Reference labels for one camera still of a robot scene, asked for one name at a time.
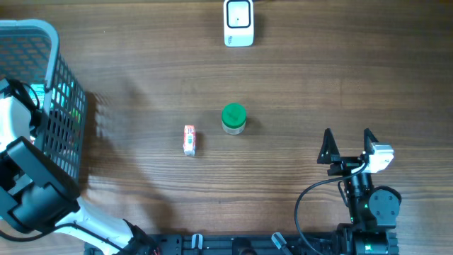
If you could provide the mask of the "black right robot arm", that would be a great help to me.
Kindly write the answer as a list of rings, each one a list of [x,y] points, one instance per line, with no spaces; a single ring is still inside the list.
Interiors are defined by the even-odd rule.
[[[351,217],[349,224],[339,224],[334,232],[334,254],[399,254],[392,230],[401,194],[372,183],[372,174],[385,170],[393,159],[391,145],[379,142],[368,128],[364,130],[364,151],[357,157],[340,156],[331,129],[325,130],[317,162],[330,166],[329,176],[343,178],[342,198]]]

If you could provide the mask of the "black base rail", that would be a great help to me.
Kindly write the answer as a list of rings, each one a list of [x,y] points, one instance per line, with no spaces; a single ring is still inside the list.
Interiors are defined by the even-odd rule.
[[[333,235],[327,232],[308,233],[307,240],[315,250],[311,250],[298,235],[283,236],[286,241],[281,248],[268,235],[204,235],[202,246],[192,243],[191,235],[153,234],[151,238],[159,245],[161,255],[310,255],[339,254],[331,243]]]

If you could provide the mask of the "green lid small jar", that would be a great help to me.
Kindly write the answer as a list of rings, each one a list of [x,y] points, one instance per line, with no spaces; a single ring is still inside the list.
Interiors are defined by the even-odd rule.
[[[243,132],[246,119],[246,109],[239,103],[230,103],[222,110],[222,128],[230,135]]]

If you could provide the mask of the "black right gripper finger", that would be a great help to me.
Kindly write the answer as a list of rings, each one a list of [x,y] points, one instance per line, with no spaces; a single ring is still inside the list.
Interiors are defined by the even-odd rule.
[[[325,129],[323,144],[317,159],[318,164],[333,164],[340,161],[340,153],[330,128]]]
[[[379,140],[373,135],[369,128],[364,129],[364,149],[367,154],[374,154],[374,146],[378,142]]]

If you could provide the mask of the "grey plastic mesh basket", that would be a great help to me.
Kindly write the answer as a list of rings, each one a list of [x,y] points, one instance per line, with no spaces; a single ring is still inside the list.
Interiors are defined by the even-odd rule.
[[[59,36],[36,19],[1,21],[1,78],[45,85],[35,146],[79,180],[87,100],[83,87],[59,51]]]

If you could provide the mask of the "white barcode scanner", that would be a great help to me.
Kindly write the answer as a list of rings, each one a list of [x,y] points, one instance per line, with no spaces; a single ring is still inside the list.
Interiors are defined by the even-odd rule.
[[[248,47],[254,41],[252,0],[224,0],[224,44],[227,47]]]

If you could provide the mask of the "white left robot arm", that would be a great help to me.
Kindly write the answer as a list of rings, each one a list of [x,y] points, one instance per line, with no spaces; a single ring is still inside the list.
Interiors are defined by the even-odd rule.
[[[80,194],[73,178],[30,140],[39,117],[30,86],[1,80],[1,218],[22,237],[1,233],[12,242],[31,242],[54,232],[80,239],[103,254],[157,254],[157,243],[138,226],[106,215]]]

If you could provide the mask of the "mint wet wipes packet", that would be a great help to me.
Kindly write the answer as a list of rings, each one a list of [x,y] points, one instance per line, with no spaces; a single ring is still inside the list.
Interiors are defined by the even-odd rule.
[[[45,85],[44,84],[31,84],[30,97],[33,103],[39,108],[42,108],[45,101]]]

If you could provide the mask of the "small orange white box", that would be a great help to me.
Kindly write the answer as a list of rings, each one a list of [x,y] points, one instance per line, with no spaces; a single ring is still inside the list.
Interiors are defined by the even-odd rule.
[[[195,156],[196,151],[196,131],[193,125],[184,127],[183,151],[186,156]]]

